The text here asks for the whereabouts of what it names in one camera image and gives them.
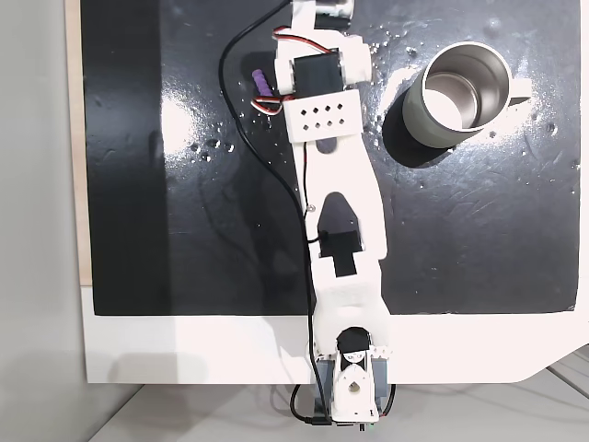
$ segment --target red wire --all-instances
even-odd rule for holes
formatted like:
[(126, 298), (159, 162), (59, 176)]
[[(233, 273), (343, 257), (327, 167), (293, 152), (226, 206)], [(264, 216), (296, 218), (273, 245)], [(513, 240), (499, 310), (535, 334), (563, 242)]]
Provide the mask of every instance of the red wire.
[(276, 28), (273, 32), (272, 32), (272, 36), (274, 37), (274, 39), (276, 40), (287, 40), (287, 41), (300, 41), (302, 43), (306, 43), (310, 46), (313, 46), (314, 48), (318, 49), (321, 52), (324, 53), (329, 53), (331, 52), (330, 49), (326, 48), (325, 46), (317, 43), (316, 41), (312, 41), (310, 39), (307, 39), (305, 37), (300, 37), (298, 35), (292, 35), (292, 34), (279, 34), (279, 32), (281, 30), (285, 30), (288, 29), (288, 27), (286, 26), (280, 26), (278, 28)]

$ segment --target white 3d-printed robot arm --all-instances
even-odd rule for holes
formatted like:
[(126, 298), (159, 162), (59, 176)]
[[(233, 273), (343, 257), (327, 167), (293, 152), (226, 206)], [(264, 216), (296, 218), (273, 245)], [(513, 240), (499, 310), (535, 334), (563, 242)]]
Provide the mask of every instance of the white 3d-printed robot arm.
[[(293, 24), (288, 33), (337, 49), (344, 85), (370, 81), (372, 62), (368, 46), (358, 36), (346, 37), (337, 30), (315, 29), (317, 7), (315, 0), (294, 0)], [(297, 93), (295, 59), (317, 54), (313, 47), (298, 41), (278, 42), (275, 68), (283, 95)], [(313, 316), (316, 350), (319, 355), (335, 359), (333, 395), (327, 398), (332, 400), (331, 417), (334, 422), (375, 422), (378, 412), (373, 352), (364, 349), (354, 353), (353, 357), (363, 356), (360, 360), (364, 360), (364, 368), (347, 363), (342, 367), (342, 361), (351, 360), (352, 356), (343, 355), (338, 348), (338, 338), (350, 328), (366, 330), (371, 348), (387, 347), (389, 336), (389, 312), (381, 295), (379, 265), (379, 260), (387, 255), (387, 234), (378, 183), (362, 138), (360, 95), (357, 89), (349, 89), (296, 97), (285, 101), (283, 106), (301, 202), (307, 209), (308, 237), (318, 237), (323, 205), (332, 193), (343, 195), (358, 218), (361, 247), (352, 256), (355, 274), (336, 275), (333, 257), (321, 256), (321, 241), (309, 246), (317, 298)], [(329, 154), (320, 153), (316, 141), (327, 138), (336, 139), (336, 148)]]

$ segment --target white wall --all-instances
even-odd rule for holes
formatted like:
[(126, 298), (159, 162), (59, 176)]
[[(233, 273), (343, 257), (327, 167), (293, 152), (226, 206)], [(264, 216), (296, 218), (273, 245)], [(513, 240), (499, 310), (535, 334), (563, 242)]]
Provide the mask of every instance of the white wall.
[(63, 0), (0, 5), (0, 440), (86, 441), (137, 390), (83, 362)]

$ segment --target floor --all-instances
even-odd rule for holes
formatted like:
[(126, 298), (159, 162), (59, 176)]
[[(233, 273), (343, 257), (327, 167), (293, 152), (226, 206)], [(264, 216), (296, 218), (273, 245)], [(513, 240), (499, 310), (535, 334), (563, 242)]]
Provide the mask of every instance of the floor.
[[(589, 347), (554, 367), (589, 391)], [(92, 442), (589, 440), (589, 401), (547, 370), (511, 385), (402, 386), (393, 413), (362, 435), (299, 423), (288, 410), (291, 388), (145, 386)], [(303, 411), (309, 402), (302, 391)]]

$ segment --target mug handle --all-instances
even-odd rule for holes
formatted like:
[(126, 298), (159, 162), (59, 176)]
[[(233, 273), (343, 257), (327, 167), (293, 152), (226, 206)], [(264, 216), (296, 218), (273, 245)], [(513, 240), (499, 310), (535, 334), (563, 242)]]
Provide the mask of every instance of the mug handle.
[(532, 98), (532, 80), (530, 78), (514, 78), (512, 82), (512, 98), (510, 106)]

